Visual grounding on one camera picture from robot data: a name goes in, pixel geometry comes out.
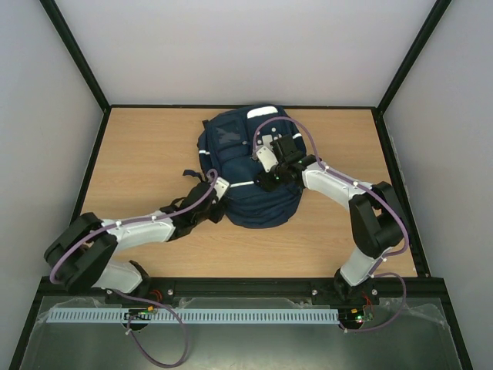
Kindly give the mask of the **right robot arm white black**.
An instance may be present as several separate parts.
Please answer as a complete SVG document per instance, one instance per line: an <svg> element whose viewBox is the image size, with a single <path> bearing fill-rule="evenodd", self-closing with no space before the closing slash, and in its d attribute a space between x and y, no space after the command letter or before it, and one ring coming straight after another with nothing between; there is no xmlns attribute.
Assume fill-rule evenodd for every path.
<svg viewBox="0 0 493 370"><path fill-rule="evenodd" d="M408 242L404 215L394 188L386 182L360 182L331 169L315 155L297 148L294 138L264 136L257 140L253 158L263 169L255 182L267 191L295 184L318 192L344 207L350 215L355 248L334 275L334 290L346 302L363 292L363 283L400 242Z"/></svg>

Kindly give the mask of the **navy blue student backpack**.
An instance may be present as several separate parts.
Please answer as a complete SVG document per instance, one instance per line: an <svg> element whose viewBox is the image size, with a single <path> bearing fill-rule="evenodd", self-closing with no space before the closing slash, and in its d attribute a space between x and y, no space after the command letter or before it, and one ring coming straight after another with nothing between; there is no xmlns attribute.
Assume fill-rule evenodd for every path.
<svg viewBox="0 0 493 370"><path fill-rule="evenodd" d="M303 190L294 183L266 191L256 184L263 171L252 158L253 145L290 136L307 155L304 139L282 106L262 104L223 112L203 121L197 141L201 170L215 169L230 183L223 196L225 215L240 227L264 229L285 224L297 211Z"/></svg>

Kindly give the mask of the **black enclosure frame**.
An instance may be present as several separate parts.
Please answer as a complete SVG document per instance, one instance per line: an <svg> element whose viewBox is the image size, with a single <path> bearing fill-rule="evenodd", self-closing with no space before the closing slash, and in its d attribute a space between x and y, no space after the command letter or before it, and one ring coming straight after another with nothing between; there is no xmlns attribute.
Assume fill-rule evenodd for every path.
<svg viewBox="0 0 493 370"><path fill-rule="evenodd" d="M87 191L89 189L89 182L92 177L93 170L96 165L97 156L102 145L102 140L105 135L106 127L109 121L110 113L116 109L116 106L110 104L105 97L99 83L96 80L82 50L80 49L77 41L75 40L72 31L70 30L62 12L58 5L54 1L43 1L41 3L50 22L55 27L55 30L59 34L62 42L67 48L70 56L77 65L82 77L88 84L92 94L96 98L96 102L100 105L103 112L102 121L99 125L99 130L96 136L95 144L92 148L91 156L89 158L89 164L86 168L85 175L82 181L82 186L75 203L74 211L72 215L77 217L82 210L82 202L86 198ZM448 294L445 282L439 277L431 276L428 262L424 256L424 249L421 243L421 239L418 235L418 229L414 220L414 215L411 211L408 196L404 192L404 180L400 170L397 168L397 156L394 149L391 148L391 138L387 131L387 127L384 121L384 113L390 106L392 100L400 89L408 73L411 71L411 67L415 64L421 51L426 46L429 38L432 36L438 23L441 21L444 13L448 9L450 3L448 1L436 1L423 25L421 26L418 35L411 44L411 47L406 53L403 62L399 66L395 76L391 80L389 87L387 88L382 100L377 106L372 106L370 111L372 113L374 125L380 140L381 149L383 150L385 163L390 174L391 181L396 189L397 198L401 202L404 215L407 218L407 229L411 235L410 249L411 256L413 258L414 266L418 270L417 277L405 278L407 285L407 295L410 298L438 298L441 301L441 306L444 310L444 317L451 330L451 338L454 342L454 350L457 353L458 360L463 369L470 369L472 367L471 360L466 349L464 339L459 328L457 318L455 316L454 309L452 307L451 299Z"/></svg>

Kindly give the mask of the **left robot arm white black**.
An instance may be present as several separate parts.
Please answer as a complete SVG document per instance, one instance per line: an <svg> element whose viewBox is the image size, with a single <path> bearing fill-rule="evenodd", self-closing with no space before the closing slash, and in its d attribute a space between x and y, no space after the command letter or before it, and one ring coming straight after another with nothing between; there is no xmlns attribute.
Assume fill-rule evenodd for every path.
<svg viewBox="0 0 493 370"><path fill-rule="evenodd" d="M198 183L183 199L151 214L111 220L89 212L77 217L45 251L49 280L69 293L91 288L134 292L145 279L136 262L118 262L116 252L151 243L166 243L190 234L205 220L217 223L224 214L223 196L230 184L219 177Z"/></svg>

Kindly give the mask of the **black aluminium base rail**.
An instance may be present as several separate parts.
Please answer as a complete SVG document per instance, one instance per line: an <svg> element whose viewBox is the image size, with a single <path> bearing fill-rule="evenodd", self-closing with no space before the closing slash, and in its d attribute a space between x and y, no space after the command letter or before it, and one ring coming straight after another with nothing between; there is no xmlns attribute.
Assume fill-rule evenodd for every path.
<svg viewBox="0 0 493 370"><path fill-rule="evenodd" d="M315 305L375 304L378 290L366 281L340 295L332 277L326 278L191 278L148 277L134 297L176 305L182 298L288 298L307 299Z"/></svg>

